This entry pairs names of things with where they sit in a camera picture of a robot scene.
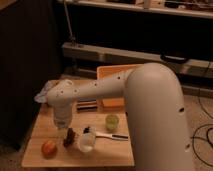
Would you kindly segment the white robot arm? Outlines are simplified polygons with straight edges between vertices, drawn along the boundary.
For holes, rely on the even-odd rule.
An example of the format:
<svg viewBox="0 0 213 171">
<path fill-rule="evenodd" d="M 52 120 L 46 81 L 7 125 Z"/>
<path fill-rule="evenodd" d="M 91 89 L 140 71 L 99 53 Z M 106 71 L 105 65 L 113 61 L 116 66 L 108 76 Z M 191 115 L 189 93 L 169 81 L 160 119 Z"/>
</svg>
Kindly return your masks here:
<svg viewBox="0 0 213 171">
<path fill-rule="evenodd" d="M 77 100 L 123 97 L 136 171 L 195 171 L 183 92 L 174 72 L 146 63 L 87 84 L 58 83 L 48 91 L 54 123 L 66 128 Z"/>
</svg>

